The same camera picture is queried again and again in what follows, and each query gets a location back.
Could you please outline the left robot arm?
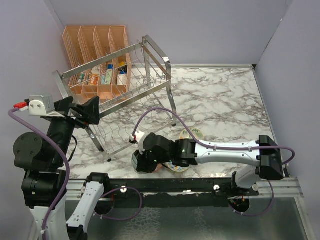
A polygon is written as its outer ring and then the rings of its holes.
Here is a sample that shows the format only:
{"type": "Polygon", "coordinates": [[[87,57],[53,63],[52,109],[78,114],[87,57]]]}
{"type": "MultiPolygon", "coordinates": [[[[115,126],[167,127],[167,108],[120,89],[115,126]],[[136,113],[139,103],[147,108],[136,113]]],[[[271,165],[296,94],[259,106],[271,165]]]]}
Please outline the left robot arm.
{"type": "Polygon", "coordinates": [[[21,189],[41,240],[86,240],[88,226],[100,198],[111,190],[106,173],[91,173],[70,218],[66,218],[70,158],[67,151],[75,129],[100,122],[99,97],[84,104],[69,96],[32,95],[8,115],[28,128],[13,145],[14,165],[25,172],[21,189]]]}

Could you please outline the celadon green bowl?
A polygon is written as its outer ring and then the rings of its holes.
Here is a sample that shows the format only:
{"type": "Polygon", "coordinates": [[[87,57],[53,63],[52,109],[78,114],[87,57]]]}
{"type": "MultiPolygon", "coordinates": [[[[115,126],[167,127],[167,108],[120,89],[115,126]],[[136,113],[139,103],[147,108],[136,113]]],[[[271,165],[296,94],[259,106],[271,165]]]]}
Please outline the celadon green bowl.
{"type": "Polygon", "coordinates": [[[140,171],[140,156],[140,152],[136,150],[131,157],[131,164],[136,172],[140,171]]]}

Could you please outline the blue orange floral bowl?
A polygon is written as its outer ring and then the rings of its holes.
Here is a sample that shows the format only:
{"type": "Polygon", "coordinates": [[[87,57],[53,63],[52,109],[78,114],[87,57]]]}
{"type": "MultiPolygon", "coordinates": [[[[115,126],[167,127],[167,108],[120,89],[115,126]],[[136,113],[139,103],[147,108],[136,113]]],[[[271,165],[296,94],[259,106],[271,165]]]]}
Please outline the blue orange floral bowl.
{"type": "Polygon", "coordinates": [[[186,172],[190,167],[182,167],[174,165],[172,162],[166,162],[162,164],[165,168],[171,170],[174,173],[184,173],[186,172]]]}

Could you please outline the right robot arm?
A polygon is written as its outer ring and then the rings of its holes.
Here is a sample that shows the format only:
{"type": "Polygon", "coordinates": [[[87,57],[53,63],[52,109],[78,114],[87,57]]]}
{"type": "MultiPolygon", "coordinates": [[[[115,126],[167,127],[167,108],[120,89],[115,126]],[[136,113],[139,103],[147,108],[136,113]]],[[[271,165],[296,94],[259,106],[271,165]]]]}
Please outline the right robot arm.
{"type": "Polygon", "coordinates": [[[169,140],[154,133],[139,132],[134,136],[138,149],[132,154],[137,172],[153,173],[159,164],[178,167],[207,163],[233,163],[245,168],[232,174],[229,189],[240,196],[259,180],[279,181],[284,178],[280,147],[267,135],[241,143],[215,143],[198,139],[169,140]]]}

